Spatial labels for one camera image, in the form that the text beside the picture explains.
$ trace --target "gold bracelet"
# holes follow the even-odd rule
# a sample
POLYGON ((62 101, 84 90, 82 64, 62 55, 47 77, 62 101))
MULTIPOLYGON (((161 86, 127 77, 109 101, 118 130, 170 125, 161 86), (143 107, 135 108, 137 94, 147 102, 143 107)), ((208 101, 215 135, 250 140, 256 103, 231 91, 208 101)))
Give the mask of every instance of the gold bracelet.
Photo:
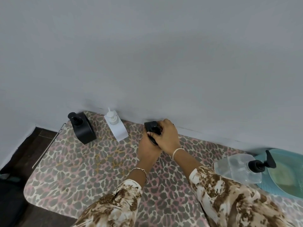
POLYGON ((137 168, 137 167, 136 167, 136 168, 134 168, 134 169, 139 169, 139 170, 142 170, 142 171, 145 173, 145 176, 146 176, 146 180, 145 180, 145 181, 147 181, 147 173, 146 173, 146 171, 145 171, 144 169, 137 168))

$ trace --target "left hand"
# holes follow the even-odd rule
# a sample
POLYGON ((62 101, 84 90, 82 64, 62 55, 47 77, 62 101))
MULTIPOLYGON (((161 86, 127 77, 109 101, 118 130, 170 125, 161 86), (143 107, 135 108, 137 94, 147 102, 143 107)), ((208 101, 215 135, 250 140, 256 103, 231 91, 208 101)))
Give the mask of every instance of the left hand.
POLYGON ((138 159, 141 161, 152 161, 153 164, 157 161, 157 159, 160 157, 162 150, 158 145, 154 145, 147 133, 144 126, 143 129, 143 137, 139 141, 139 147, 138 147, 138 159))

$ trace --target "metal rod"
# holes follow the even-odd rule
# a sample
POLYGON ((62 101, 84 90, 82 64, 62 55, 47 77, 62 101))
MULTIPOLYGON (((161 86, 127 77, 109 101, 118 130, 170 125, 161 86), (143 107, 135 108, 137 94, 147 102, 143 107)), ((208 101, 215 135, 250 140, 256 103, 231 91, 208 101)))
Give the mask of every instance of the metal rod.
POLYGON ((32 169, 36 167, 36 165, 39 163, 39 161, 42 159, 42 157, 45 155, 45 153, 48 151, 49 147, 51 146, 51 144, 53 144, 54 140, 57 138, 57 136, 59 135, 60 131, 62 131, 62 128, 64 127, 64 125, 66 125, 66 123, 64 123, 62 125, 62 127, 60 128, 60 130, 58 131, 58 133, 55 135, 55 137, 53 138, 53 140, 51 141, 51 143, 47 146, 47 148, 45 149, 45 151, 42 153, 42 155, 39 157, 39 159, 35 162, 35 164, 33 165, 32 169))

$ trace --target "right hand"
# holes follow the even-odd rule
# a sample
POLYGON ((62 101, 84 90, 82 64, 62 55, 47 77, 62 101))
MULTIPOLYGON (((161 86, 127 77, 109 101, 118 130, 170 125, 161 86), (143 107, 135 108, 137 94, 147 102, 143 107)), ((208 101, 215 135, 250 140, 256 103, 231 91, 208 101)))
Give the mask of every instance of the right hand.
POLYGON ((148 132, 147 135, 153 137, 156 140, 159 147, 165 153, 172 156, 172 154, 176 149, 181 148, 178 131, 174 126, 174 124, 168 119, 165 119, 163 121, 158 121, 158 124, 163 129, 162 134, 157 135, 156 133, 148 132))

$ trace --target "sleeve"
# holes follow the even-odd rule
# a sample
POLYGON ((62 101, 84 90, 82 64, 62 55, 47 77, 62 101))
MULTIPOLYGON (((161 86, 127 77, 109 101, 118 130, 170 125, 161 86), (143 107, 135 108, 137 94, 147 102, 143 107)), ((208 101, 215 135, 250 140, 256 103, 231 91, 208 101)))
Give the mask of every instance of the sleeve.
POLYGON ((134 226, 141 195, 141 186, 134 180, 127 179, 112 193, 90 205, 73 227, 134 226))
POLYGON ((206 166, 192 171, 189 185, 210 226, 294 226, 265 195, 206 166))

